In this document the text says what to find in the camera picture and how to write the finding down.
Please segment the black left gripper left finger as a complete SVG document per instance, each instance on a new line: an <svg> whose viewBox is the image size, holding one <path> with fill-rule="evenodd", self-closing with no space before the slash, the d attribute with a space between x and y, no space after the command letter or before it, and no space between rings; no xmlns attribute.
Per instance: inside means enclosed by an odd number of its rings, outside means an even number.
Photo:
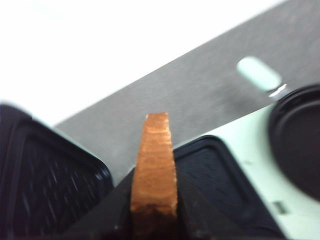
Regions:
<svg viewBox="0 0 320 240"><path fill-rule="evenodd" d="M51 240L131 240L130 196L133 173L130 172L95 208L65 233Z"/></svg>

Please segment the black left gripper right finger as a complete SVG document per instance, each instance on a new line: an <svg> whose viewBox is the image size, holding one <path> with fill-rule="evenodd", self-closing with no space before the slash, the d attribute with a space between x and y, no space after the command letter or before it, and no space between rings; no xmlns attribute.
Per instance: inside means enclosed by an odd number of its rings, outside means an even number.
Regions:
<svg viewBox="0 0 320 240"><path fill-rule="evenodd" d="M244 230L212 206L188 178L177 175L178 234L181 240L246 240Z"/></svg>

